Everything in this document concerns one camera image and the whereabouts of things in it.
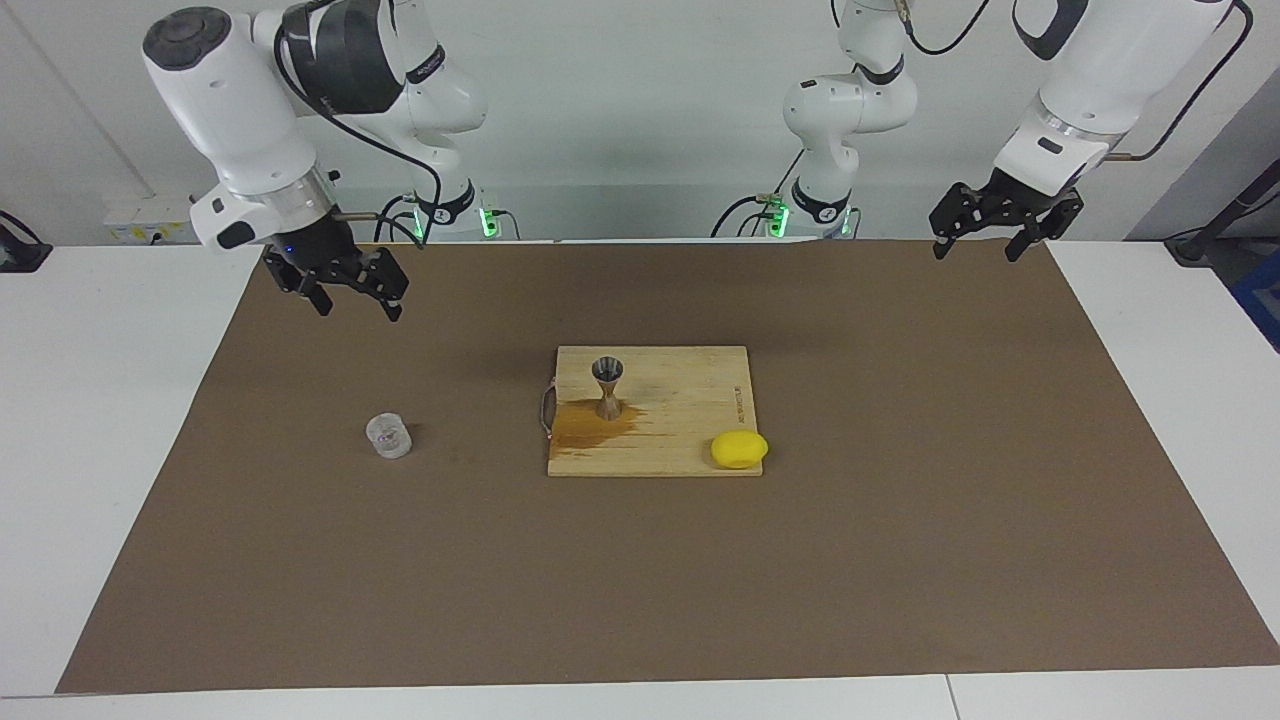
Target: black stand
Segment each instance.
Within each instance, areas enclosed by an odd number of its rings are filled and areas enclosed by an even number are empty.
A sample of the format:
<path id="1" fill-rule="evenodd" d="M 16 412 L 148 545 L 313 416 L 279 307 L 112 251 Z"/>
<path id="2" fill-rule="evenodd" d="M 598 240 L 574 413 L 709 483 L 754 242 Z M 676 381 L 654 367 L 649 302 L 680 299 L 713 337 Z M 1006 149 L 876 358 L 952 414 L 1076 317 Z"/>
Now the black stand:
<path id="1" fill-rule="evenodd" d="M 1204 252 L 1208 251 L 1210 245 L 1213 245 L 1213 241 L 1221 237 L 1226 228 L 1231 227 L 1231 223 L 1239 220 L 1240 215 L 1257 205 L 1276 183 L 1280 183 L 1280 160 L 1271 163 L 1270 168 L 1262 170 L 1262 174 L 1249 183 L 1249 187 L 1244 188 L 1244 192 L 1238 195 L 1216 218 L 1210 220 L 1204 229 L 1196 233 L 1196 237 L 1184 241 L 1170 240 L 1165 242 L 1165 247 L 1169 249 L 1174 260 L 1184 268 L 1208 268 L 1211 263 Z"/>
<path id="2" fill-rule="evenodd" d="M 27 243 L 18 240 L 18 236 L 4 225 L 0 225 L 0 247 L 10 258 L 10 260 L 0 263 L 0 273 L 35 273 L 45 264 L 45 258 L 49 258 L 49 254 L 54 251 L 52 245 Z"/>

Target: liquid spill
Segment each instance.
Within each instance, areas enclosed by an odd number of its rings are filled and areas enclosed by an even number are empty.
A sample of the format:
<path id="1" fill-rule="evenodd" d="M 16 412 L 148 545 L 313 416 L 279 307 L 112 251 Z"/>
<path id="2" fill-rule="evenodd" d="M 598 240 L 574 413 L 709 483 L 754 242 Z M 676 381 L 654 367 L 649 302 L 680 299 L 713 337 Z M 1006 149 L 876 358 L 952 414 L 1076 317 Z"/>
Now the liquid spill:
<path id="1" fill-rule="evenodd" d="M 595 414 L 596 404 L 599 400 L 575 400 L 556 409 L 556 421 L 552 424 L 552 457 L 581 455 L 575 451 L 591 450 L 631 433 L 636 429 L 636 420 L 645 415 L 644 410 L 623 401 L 622 416 L 617 420 L 604 420 Z"/>

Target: lemon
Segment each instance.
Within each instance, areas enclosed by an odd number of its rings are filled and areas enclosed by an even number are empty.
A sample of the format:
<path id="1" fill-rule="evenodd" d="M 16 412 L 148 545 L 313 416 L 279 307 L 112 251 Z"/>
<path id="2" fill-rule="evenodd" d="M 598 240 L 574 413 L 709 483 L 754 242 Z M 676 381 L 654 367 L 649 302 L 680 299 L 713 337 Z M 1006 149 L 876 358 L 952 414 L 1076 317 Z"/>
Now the lemon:
<path id="1" fill-rule="evenodd" d="M 712 459 L 730 470 L 759 465 L 768 452 L 769 443 L 755 430 L 730 430 L 712 441 Z"/>

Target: table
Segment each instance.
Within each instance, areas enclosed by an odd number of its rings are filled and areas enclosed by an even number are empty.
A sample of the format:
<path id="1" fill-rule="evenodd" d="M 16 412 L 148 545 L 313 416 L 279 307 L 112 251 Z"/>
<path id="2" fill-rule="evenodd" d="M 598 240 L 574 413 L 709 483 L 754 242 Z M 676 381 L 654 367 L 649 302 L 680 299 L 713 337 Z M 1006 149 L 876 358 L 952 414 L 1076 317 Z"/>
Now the table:
<path id="1" fill-rule="evenodd" d="M 1280 357 L 1207 270 L 1155 245 L 1052 252 L 1272 633 Z M 0 696 L 45 696 L 180 427 L 257 254 L 61 249 L 0 283 Z M 104 418 L 134 418 L 106 423 Z M 4 700 L 5 716 L 1239 717 L 1280 669 Z"/>

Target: brown paper mat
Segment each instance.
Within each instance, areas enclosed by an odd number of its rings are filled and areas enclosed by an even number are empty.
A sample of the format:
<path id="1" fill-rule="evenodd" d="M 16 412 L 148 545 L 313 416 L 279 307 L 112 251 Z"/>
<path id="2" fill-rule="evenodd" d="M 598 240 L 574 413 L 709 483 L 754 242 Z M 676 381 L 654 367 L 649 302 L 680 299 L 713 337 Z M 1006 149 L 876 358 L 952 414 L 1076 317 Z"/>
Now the brown paper mat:
<path id="1" fill-rule="evenodd" d="M 1048 252 L 963 250 L 401 249 L 397 325 L 260 269 L 58 691 L 1280 664 Z M 748 346 L 765 475 L 547 478 L 561 345 Z"/>

